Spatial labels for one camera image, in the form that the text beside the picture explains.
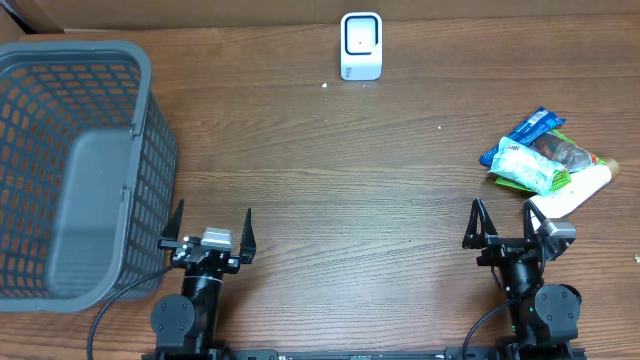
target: clear plastic bag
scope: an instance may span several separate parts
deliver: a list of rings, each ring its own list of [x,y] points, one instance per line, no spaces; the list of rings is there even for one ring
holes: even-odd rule
[[[551,191],[554,174],[563,168],[562,164],[535,150],[503,137],[489,172],[516,181],[540,195],[547,195]]]

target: black cable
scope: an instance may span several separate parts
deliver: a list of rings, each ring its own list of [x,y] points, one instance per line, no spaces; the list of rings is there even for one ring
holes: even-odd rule
[[[535,282],[533,282],[527,288],[527,290],[525,290],[520,296],[514,296],[513,298],[509,299],[504,304],[502,304],[502,305],[498,306],[497,308],[489,311],[485,316],[481,317],[480,320],[478,320],[471,327],[471,329],[467,333],[467,337],[464,339],[464,343],[462,343],[462,360],[467,360],[467,349],[469,348],[469,343],[471,342],[471,337],[473,336],[473,333],[475,333],[476,330],[478,330],[478,328],[482,325],[482,323],[484,323],[485,321],[489,320],[492,316],[494,316],[495,314],[501,312],[502,310],[506,309],[507,307],[509,307],[509,306],[515,304],[516,302],[524,299],[525,297],[529,296],[531,291],[533,291],[536,287],[538,287],[538,285],[542,284],[542,275],[544,274],[544,267],[545,267],[546,262],[547,262],[546,258],[545,258],[545,253],[544,253],[544,239],[543,238],[538,238],[538,245],[540,246],[540,276],[538,276],[538,279]]]
[[[88,360],[93,360],[93,338],[96,334],[96,330],[98,329],[98,323],[100,323],[100,320],[102,319],[102,317],[104,316],[104,314],[107,312],[107,310],[109,309],[109,307],[122,295],[124,295],[127,291],[133,289],[136,286],[139,286],[142,283],[145,283],[149,280],[152,280],[162,274],[165,274],[167,272],[169,272],[172,269],[175,269],[178,265],[180,265],[182,263],[183,259],[174,261],[173,264],[169,265],[169,266],[165,266],[162,269],[151,273],[147,276],[141,277],[140,279],[132,282],[131,284],[123,287],[122,289],[118,290],[118,292],[116,292],[115,294],[111,295],[111,297],[109,299],[107,299],[107,301],[105,301],[104,305],[102,305],[102,308],[100,309],[100,311],[98,311],[98,314],[93,318],[93,324],[91,324],[91,330],[89,330],[89,337],[87,338],[87,359]]]

